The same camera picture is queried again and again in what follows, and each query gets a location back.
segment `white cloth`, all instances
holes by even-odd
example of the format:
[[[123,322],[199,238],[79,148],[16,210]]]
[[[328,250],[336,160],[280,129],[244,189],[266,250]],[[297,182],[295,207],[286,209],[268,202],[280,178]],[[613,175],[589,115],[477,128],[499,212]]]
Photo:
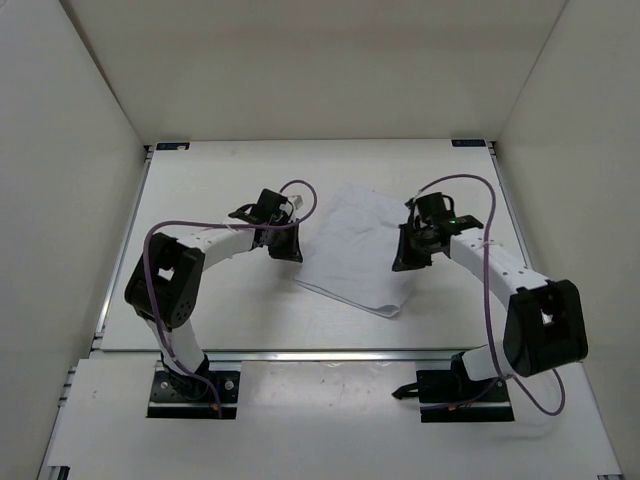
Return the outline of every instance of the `white cloth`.
[[[354,185],[332,199],[318,233],[304,245],[294,281],[354,307],[391,317],[411,293],[415,272],[393,272],[409,211],[400,200]]]

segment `purple cable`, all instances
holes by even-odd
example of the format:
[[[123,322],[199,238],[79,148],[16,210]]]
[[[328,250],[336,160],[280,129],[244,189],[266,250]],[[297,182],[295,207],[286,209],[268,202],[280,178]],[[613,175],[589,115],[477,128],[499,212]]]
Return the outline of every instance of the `purple cable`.
[[[484,228],[484,236],[482,241],[483,243],[482,286],[483,286],[483,300],[484,300],[484,321],[485,321],[485,327],[487,330],[487,342],[489,344],[489,351],[491,353],[491,361],[493,362],[493,366],[496,369],[496,373],[498,374],[499,378],[503,380],[508,380],[509,378],[513,378],[515,382],[518,384],[518,386],[520,387],[520,389],[522,389],[525,395],[529,398],[529,400],[531,400],[531,402],[536,406],[536,408],[538,408],[538,410],[540,410],[545,415],[549,415],[552,417],[557,416],[562,412],[562,410],[564,410],[564,406],[566,403],[566,392],[564,388],[564,383],[562,382],[562,378],[560,377],[560,374],[557,372],[555,368],[553,369],[553,373],[558,379],[558,385],[560,386],[560,405],[556,410],[549,411],[545,409],[542,405],[540,405],[540,403],[535,399],[535,397],[529,391],[529,389],[524,385],[524,383],[522,383],[522,380],[520,380],[516,376],[505,375],[502,369],[500,368],[500,363],[498,362],[498,353],[496,351],[495,340],[493,337],[493,325],[491,324],[491,302],[490,302],[491,288],[489,286],[489,240],[490,240],[489,235],[491,231],[491,225],[493,224],[493,217],[495,216],[495,213],[496,213],[496,204],[497,204],[496,191],[494,190],[493,186],[485,178],[482,178],[478,175],[472,175],[470,173],[458,173],[455,175],[447,175],[445,177],[441,177],[437,180],[434,180],[431,183],[428,183],[427,185],[422,187],[420,190],[418,190],[418,193],[413,198],[413,200],[415,200],[415,198],[418,195],[420,195],[422,192],[424,192],[428,188],[434,185],[437,185],[440,182],[444,182],[446,180],[453,180],[457,178],[470,178],[472,180],[478,180],[479,182],[482,182],[489,189],[489,192],[491,193],[491,208],[489,210],[489,217],[487,218],[487,224],[485,225],[485,228]],[[439,408],[458,407],[460,405],[473,403],[476,400],[480,399],[480,397],[484,396],[489,390],[491,390],[491,388],[493,388],[493,386],[497,383],[497,381],[498,379],[494,380],[494,382],[492,382],[484,391],[482,391],[479,395],[476,395],[474,398],[470,400],[467,400],[464,402],[447,403],[442,405],[432,405],[430,407],[423,407],[423,408],[429,409],[429,410],[435,410]]]
[[[171,343],[168,341],[167,336],[165,335],[164,326],[162,325],[162,320],[160,316],[160,308],[158,307],[158,299],[156,298],[156,292],[153,288],[153,277],[151,275],[151,260],[149,258],[149,246],[151,245],[151,237],[163,227],[167,227],[169,225],[176,226],[184,226],[184,227],[199,227],[199,228],[209,228],[209,229],[234,229],[234,230],[286,230],[291,227],[295,227],[296,225],[300,225],[307,218],[309,218],[313,212],[315,212],[316,207],[318,206],[318,195],[316,193],[315,188],[304,180],[291,180],[284,184],[284,186],[280,189],[280,193],[282,193],[287,187],[294,184],[301,184],[306,186],[313,196],[313,205],[311,209],[300,219],[295,220],[287,225],[251,225],[248,223],[238,223],[238,224],[222,224],[222,223],[206,223],[206,222],[190,222],[185,220],[167,220],[164,222],[160,222],[157,225],[151,227],[151,229],[147,232],[147,235],[144,238],[144,245],[142,248],[142,265],[144,269],[144,278],[147,284],[147,293],[149,294],[149,302],[151,303],[151,313],[153,313],[153,319],[156,324],[156,329],[158,330],[158,338],[160,338],[160,343],[167,351],[173,363],[182,370],[187,376],[195,378],[196,380],[204,383],[213,393],[213,397],[215,399],[215,403],[218,406],[218,418],[222,418],[222,404],[220,402],[220,395],[218,395],[218,391],[216,390],[213,383],[208,378],[205,378],[201,375],[198,375],[194,372],[191,372],[180,360],[178,360],[175,356],[175,352],[173,351],[173,347]]]

